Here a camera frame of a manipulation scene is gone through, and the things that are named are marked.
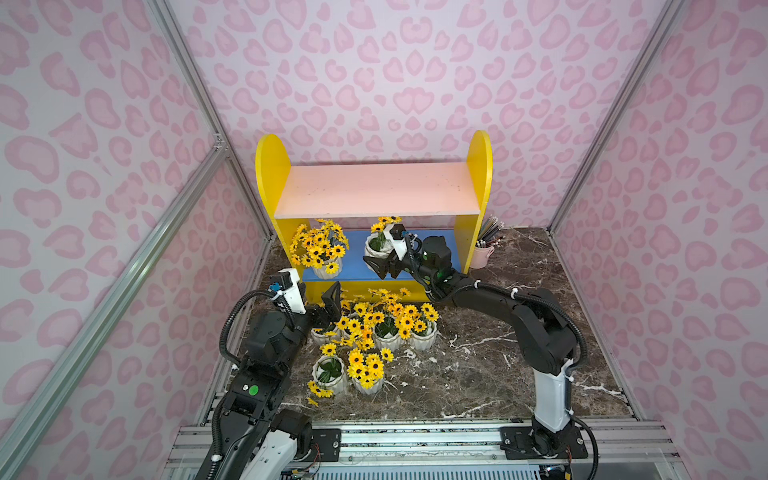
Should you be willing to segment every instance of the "marble floor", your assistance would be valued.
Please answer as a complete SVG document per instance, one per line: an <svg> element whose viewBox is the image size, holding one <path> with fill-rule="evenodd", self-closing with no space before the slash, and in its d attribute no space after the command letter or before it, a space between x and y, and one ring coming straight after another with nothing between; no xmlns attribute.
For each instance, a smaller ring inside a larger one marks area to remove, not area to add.
<svg viewBox="0 0 768 480"><path fill-rule="evenodd" d="M287 266L277 246L267 261L265 277ZM574 412L631 414L544 230L506 230L488 266L470 270L470 275L504 287L551 290L584 333L590 350L589 365L575 376ZM267 302L260 303L253 315L268 307ZM313 396L319 406L309 405L306 383L319 356L309 342L293 366L293 384L284 405L315 420L529 417L535 406L533 370L523 362L511 327L471 310L437 309L435 345L425 352L403 348L396 352L396 360L386 366L386 384L379 393L364 396L350 386L343 396Z"/></svg>

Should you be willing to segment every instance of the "pink leopard print wallpaper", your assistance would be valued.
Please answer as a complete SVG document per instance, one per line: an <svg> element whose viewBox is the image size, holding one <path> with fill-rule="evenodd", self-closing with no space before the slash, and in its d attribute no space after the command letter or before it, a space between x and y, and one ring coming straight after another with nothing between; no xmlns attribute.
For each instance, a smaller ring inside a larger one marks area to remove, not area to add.
<svg viewBox="0 0 768 480"><path fill-rule="evenodd" d="M264 134L301 164L455 161L485 129L490 213L547 225L664 2L170 3L252 180Z"/></svg>
<svg viewBox="0 0 768 480"><path fill-rule="evenodd" d="M0 436L211 144L141 0L0 2Z"/></svg>
<svg viewBox="0 0 768 480"><path fill-rule="evenodd" d="M768 4L696 0L564 228L592 318L692 478L765 478Z"/></svg>
<svg viewBox="0 0 768 480"><path fill-rule="evenodd" d="M263 239L222 166L21 478L156 478L219 358Z"/></svg>

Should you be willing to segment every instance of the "blue shelf board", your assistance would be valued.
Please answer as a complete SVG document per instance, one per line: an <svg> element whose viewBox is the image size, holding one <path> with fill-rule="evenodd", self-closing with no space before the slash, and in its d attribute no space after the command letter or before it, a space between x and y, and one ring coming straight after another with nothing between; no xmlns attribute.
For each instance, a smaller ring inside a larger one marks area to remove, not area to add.
<svg viewBox="0 0 768 480"><path fill-rule="evenodd" d="M415 233L419 239L424 240L426 237L445 237L445 242L448 244L448 248L451 249L451 263L457 270L461 269L461 262L458 259L458 253L456 249L456 238L453 235L453 230L410 230ZM378 275L368 268L366 263L362 260L366 238L370 235L367 231L345 232L347 240L349 240L349 250L342 258L342 269L338 276L330 280L322 280L317 278L315 272L311 268L304 270L304 282L361 282L367 280L381 281ZM412 277L406 272L401 272L397 277L397 280L410 280ZM394 280L387 275L384 281Z"/></svg>

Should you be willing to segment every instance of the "pink pencil cup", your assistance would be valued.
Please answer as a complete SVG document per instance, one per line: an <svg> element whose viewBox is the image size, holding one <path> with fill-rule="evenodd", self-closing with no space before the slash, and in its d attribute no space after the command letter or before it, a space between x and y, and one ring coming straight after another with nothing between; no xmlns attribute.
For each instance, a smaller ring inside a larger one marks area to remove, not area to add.
<svg viewBox="0 0 768 480"><path fill-rule="evenodd" d="M493 250L495 250L495 247L475 247L475 253L472 255L472 262L469 263L469 268L484 268L488 265L488 258L491 257Z"/></svg>

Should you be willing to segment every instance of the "pink shelf board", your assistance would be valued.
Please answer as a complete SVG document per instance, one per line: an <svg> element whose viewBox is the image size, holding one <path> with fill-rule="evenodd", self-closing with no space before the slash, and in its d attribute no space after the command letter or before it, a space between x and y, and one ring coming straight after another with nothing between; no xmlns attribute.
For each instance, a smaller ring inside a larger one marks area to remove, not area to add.
<svg viewBox="0 0 768 480"><path fill-rule="evenodd" d="M275 218L477 215L466 163L292 167Z"/></svg>

